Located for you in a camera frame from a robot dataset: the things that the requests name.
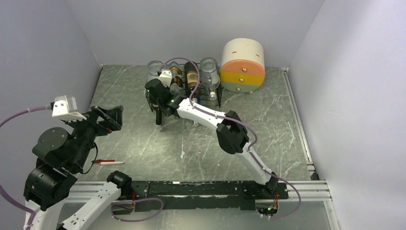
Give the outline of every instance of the black cable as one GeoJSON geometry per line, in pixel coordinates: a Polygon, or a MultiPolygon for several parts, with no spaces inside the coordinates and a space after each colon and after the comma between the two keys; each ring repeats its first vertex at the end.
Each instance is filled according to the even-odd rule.
{"type": "Polygon", "coordinates": [[[94,165],[94,161],[97,159],[97,155],[99,154],[99,148],[97,147],[96,142],[93,143],[93,146],[96,148],[96,156],[94,157],[94,160],[91,162],[90,168],[89,168],[86,172],[81,172],[80,174],[85,175],[85,174],[87,174],[88,172],[90,172],[90,169],[91,169],[91,168],[93,167],[93,165],[94,165]]]}

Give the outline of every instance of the table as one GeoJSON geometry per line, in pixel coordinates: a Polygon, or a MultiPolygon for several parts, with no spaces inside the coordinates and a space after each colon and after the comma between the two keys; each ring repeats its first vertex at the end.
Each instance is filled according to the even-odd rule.
{"type": "MultiPolygon", "coordinates": [[[[105,181],[120,170],[133,180],[252,180],[249,171],[217,143],[215,132],[192,121],[164,117],[155,125],[155,113],[144,94],[147,67],[105,65],[91,105],[124,107],[123,127],[106,137],[96,138],[99,159],[124,161],[123,165],[95,164],[81,181],[105,181]]],[[[295,113],[280,68],[266,68],[262,86],[252,94],[223,92],[219,111],[236,111],[241,120],[258,134],[255,151],[265,164],[287,180],[310,180],[295,113]]],[[[88,159],[93,159],[93,150],[88,159]]]]}

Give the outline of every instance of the cable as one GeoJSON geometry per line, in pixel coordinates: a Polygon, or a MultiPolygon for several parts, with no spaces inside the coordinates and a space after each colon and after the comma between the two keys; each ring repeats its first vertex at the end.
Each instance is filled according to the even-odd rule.
{"type": "Polygon", "coordinates": [[[294,213],[295,211],[297,211],[297,210],[299,209],[301,203],[302,203],[302,198],[300,197],[299,191],[293,186],[293,184],[291,184],[291,183],[288,182],[287,180],[282,179],[282,178],[280,178],[280,177],[278,177],[278,176],[276,176],[276,175],[270,173],[268,170],[264,169],[263,166],[261,165],[261,163],[259,162],[259,160],[258,160],[258,159],[255,157],[255,155],[251,152],[251,147],[252,147],[255,143],[257,143],[257,141],[258,141],[257,133],[256,133],[250,126],[248,126],[247,124],[245,124],[245,123],[243,123],[243,122],[241,122],[241,121],[238,121],[238,120],[236,120],[236,119],[233,119],[233,118],[230,118],[230,117],[226,117],[226,116],[219,116],[219,115],[210,113],[210,112],[208,112],[208,111],[206,111],[206,110],[204,110],[204,109],[201,109],[201,108],[196,107],[196,106],[193,105],[192,97],[193,97],[193,94],[196,92],[196,90],[197,90],[197,88],[199,87],[199,84],[200,84],[200,73],[199,73],[199,68],[196,66],[196,64],[195,64],[194,62],[192,62],[191,60],[189,60],[189,59],[187,59],[187,58],[184,58],[184,57],[174,57],[174,58],[170,59],[169,61],[165,62],[165,63],[162,65],[162,67],[160,68],[159,71],[161,71],[169,62],[171,62],[171,61],[173,61],[173,60],[176,60],[176,59],[183,59],[183,60],[186,60],[186,61],[192,63],[192,65],[193,65],[194,68],[196,69],[196,73],[197,73],[197,84],[196,84],[196,86],[194,87],[193,91],[191,92],[191,94],[190,94],[190,96],[189,96],[189,102],[190,102],[191,106],[192,106],[194,109],[197,109],[198,111],[200,111],[200,112],[202,112],[202,113],[205,113],[205,114],[210,115],[210,116],[213,116],[213,117],[218,117],[218,118],[221,118],[221,119],[225,119],[225,120],[229,120],[229,121],[235,122],[235,123],[237,123],[237,124],[240,124],[240,125],[244,126],[246,129],[248,129],[248,130],[254,135],[254,141],[253,141],[250,145],[248,145],[248,149],[247,149],[247,150],[248,150],[248,153],[251,155],[251,157],[252,157],[252,158],[255,160],[255,162],[260,166],[261,170],[263,170],[265,173],[269,174],[270,176],[273,176],[273,177],[275,177],[276,179],[285,182],[285,183],[288,184],[290,187],[292,187],[293,190],[297,193],[297,196],[299,197],[299,203],[298,203],[298,205],[297,205],[292,211],[290,211],[289,213],[287,213],[287,214],[285,214],[285,215],[281,215],[281,216],[277,216],[277,217],[271,217],[271,218],[272,218],[272,219],[283,218],[283,217],[286,217],[286,216],[288,216],[288,215],[294,213]]]}
{"type": "Polygon", "coordinates": [[[94,161],[97,159],[97,155],[99,154],[99,148],[97,147],[96,142],[93,142],[93,146],[96,148],[96,156],[94,156],[94,160],[91,162],[90,168],[86,171],[86,172],[81,172],[80,174],[87,174],[88,172],[90,172],[90,169],[93,167],[94,165],[94,161]]]}
{"type": "MultiPolygon", "coordinates": [[[[16,117],[18,117],[18,116],[20,116],[20,115],[23,115],[23,114],[26,114],[26,113],[30,113],[30,112],[35,112],[35,111],[49,110],[49,109],[51,109],[51,108],[52,108],[52,107],[51,107],[50,105],[45,105],[45,106],[39,106],[39,107],[34,107],[34,108],[31,108],[31,109],[23,110],[23,111],[21,111],[21,112],[19,112],[19,113],[16,113],[16,114],[10,116],[9,118],[6,118],[5,120],[1,121],[1,122],[0,122],[0,128],[1,128],[4,124],[6,124],[8,121],[10,121],[10,120],[12,120],[12,119],[14,119],[14,118],[16,118],[16,117]]],[[[25,227],[24,227],[26,230],[30,230],[30,229],[31,229],[31,226],[32,226],[32,224],[33,224],[33,220],[34,220],[35,215],[36,215],[36,211],[34,211],[34,210],[32,210],[32,209],[30,209],[30,208],[28,208],[28,207],[26,207],[26,206],[24,206],[24,205],[18,203],[18,201],[14,200],[14,199],[6,192],[6,190],[4,190],[4,188],[1,186],[1,184],[0,184],[0,195],[1,195],[4,199],[6,199],[10,204],[14,205],[15,207],[17,207],[17,208],[19,208],[19,209],[21,209],[21,210],[23,210],[23,211],[25,211],[25,212],[30,213],[30,217],[28,218],[27,224],[26,224],[25,227]]]]}
{"type": "Polygon", "coordinates": [[[134,201],[130,200],[130,201],[119,201],[119,202],[112,203],[112,206],[111,206],[110,210],[112,212],[112,217],[114,219],[116,219],[116,220],[119,220],[119,221],[122,221],[122,222],[141,222],[141,221],[144,221],[144,220],[149,220],[151,218],[154,218],[156,215],[158,215],[163,210],[163,208],[164,208],[164,202],[161,199],[159,199],[159,198],[144,198],[144,199],[139,199],[139,200],[134,200],[134,201]],[[113,213],[113,205],[133,204],[133,203],[144,202],[144,201],[149,201],[149,200],[156,200],[156,201],[161,202],[161,208],[156,213],[154,213],[153,215],[151,215],[149,217],[146,217],[146,218],[143,218],[143,219],[121,219],[121,218],[116,217],[114,215],[114,213],[113,213]]]}

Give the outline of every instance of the red marker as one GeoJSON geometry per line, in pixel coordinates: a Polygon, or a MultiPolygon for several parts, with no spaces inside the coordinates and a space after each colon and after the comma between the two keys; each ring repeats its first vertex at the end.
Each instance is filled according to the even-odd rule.
{"type": "Polygon", "coordinates": [[[108,159],[108,160],[95,160],[95,161],[92,161],[93,163],[101,163],[101,162],[114,162],[115,160],[113,160],[113,159],[108,159]]]}

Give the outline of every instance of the gray wall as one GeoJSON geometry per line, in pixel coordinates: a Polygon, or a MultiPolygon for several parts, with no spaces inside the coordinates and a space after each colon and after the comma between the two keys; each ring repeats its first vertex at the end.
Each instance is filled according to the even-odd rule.
{"type": "Polygon", "coordinates": [[[326,0],[290,66],[342,229],[406,229],[406,4],[326,0]]]}
{"type": "MultiPolygon", "coordinates": [[[[99,71],[64,0],[0,2],[0,120],[64,94],[76,96],[84,112],[99,71]]],[[[23,115],[0,129],[0,183],[20,202],[35,167],[31,149],[54,126],[64,125],[47,111],[23,115]]],[[[22,229],[24,215],[0,197],[0,229],[22,229]]]]}
{"type": "Polygon", "coordinates": [[[67,0],[103,64],[175,56],[219,62],[234,38],[258,40],[267,66],[287,67],[324,0],[67,0]]]}

